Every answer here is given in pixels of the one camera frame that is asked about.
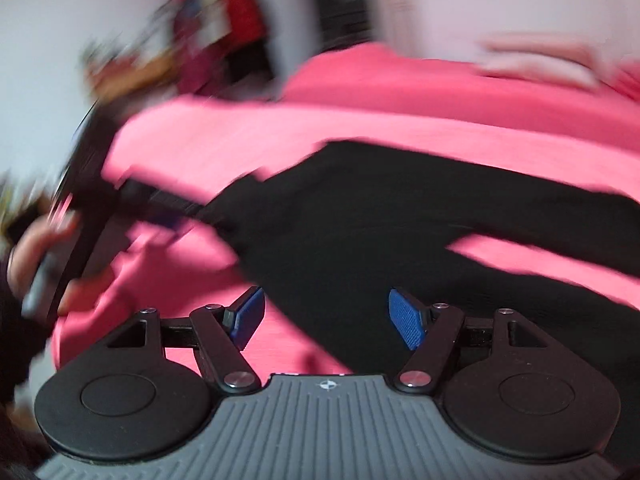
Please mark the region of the person's left hand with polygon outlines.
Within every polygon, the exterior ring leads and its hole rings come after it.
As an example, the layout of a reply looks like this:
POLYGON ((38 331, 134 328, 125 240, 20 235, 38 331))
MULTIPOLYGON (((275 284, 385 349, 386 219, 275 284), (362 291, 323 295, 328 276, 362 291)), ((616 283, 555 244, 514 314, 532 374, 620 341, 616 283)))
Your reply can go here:
MULTIPOLYGON (((40 217, 26 230, 12 249, 6 267, 6 280, 15 299, 24 299, 43 256, 51 248, 70 238, 78 224, 78 214, 67 211, 59 217, 40 217)), ((92 310, 115 278, 114 270, 107 266, 92 278, 70 281, 58 305, 58 315, 92 310)))

